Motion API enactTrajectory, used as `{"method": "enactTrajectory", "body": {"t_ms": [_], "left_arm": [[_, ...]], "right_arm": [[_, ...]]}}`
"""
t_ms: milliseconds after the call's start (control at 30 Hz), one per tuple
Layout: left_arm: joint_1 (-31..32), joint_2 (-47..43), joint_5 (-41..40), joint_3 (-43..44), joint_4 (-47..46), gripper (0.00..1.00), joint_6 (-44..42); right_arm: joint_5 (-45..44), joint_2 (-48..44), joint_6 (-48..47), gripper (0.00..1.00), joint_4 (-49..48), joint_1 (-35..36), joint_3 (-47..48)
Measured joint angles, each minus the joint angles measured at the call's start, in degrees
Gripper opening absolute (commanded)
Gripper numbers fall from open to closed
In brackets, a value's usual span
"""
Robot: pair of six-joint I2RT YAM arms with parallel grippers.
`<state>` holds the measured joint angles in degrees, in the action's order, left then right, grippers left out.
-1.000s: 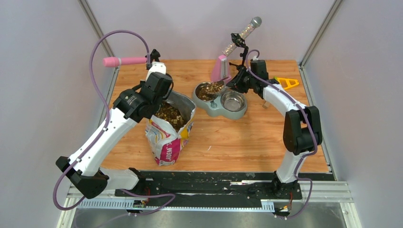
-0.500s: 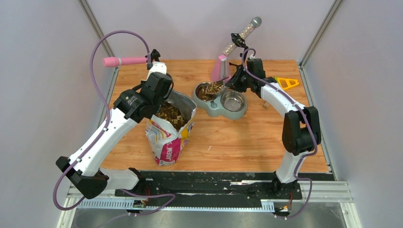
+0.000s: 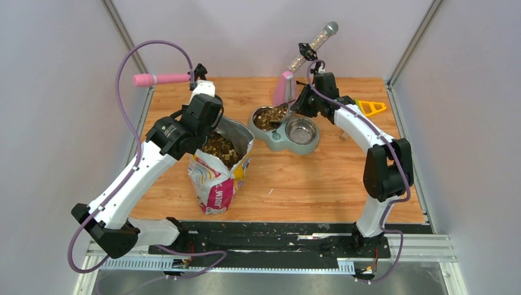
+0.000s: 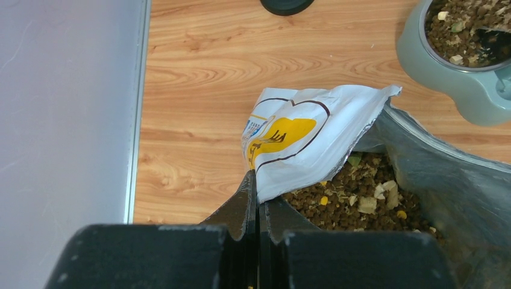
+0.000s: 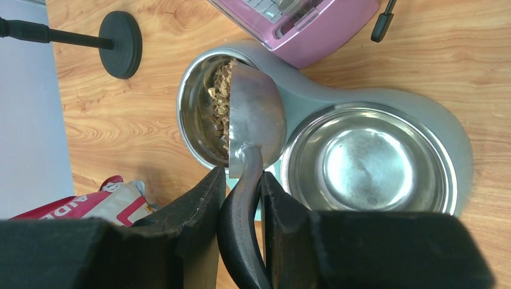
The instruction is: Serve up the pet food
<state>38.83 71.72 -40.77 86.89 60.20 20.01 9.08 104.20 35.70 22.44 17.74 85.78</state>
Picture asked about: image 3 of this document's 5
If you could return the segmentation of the pet food bag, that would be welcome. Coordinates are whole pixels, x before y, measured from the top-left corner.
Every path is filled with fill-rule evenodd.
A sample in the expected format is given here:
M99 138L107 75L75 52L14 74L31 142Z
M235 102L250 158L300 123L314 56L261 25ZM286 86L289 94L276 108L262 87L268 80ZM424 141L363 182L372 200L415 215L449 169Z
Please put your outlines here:
M222 214L245 181L254 144L244 124L223 117L202 149L189 159L188 175L204 214Z

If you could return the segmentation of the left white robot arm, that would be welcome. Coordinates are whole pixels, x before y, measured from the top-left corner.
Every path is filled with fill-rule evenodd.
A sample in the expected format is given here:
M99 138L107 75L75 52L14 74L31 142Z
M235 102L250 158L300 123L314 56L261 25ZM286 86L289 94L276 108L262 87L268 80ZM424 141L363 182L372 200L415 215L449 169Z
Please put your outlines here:
M194 95L189 104L149 130L141 154L135 156L139 163L130 163L95 200L73 207L72 216L110 258L121 258L137 246L164 245L174 254L187 249L188 237L179 231L175 218L146 220L129 215L164 172L206 143L223 112L220 98Z

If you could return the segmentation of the metal food scoop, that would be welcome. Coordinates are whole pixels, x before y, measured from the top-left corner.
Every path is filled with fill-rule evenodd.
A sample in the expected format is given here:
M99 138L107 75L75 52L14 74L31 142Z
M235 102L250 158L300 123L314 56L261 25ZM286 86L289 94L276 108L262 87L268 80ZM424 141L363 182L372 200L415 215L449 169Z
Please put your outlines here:
M271 130L277 129L283 122L285 122L290 116L290 104L283 103L272 109L269 109L267 114L268 126Z

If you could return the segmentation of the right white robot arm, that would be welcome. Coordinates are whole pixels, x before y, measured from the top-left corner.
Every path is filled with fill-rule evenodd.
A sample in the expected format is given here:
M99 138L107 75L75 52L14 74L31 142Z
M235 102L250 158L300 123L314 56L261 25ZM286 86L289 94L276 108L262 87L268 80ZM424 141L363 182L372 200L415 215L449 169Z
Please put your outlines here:
M349 246L367 256L381 244L385 223L395 204L411 197L412 148L405 138L395 139L378 128L349 96L341 96L332 73L309 78L291 110L306 117L322 115L347 133L366 155L363 185L368 194L355 222Z

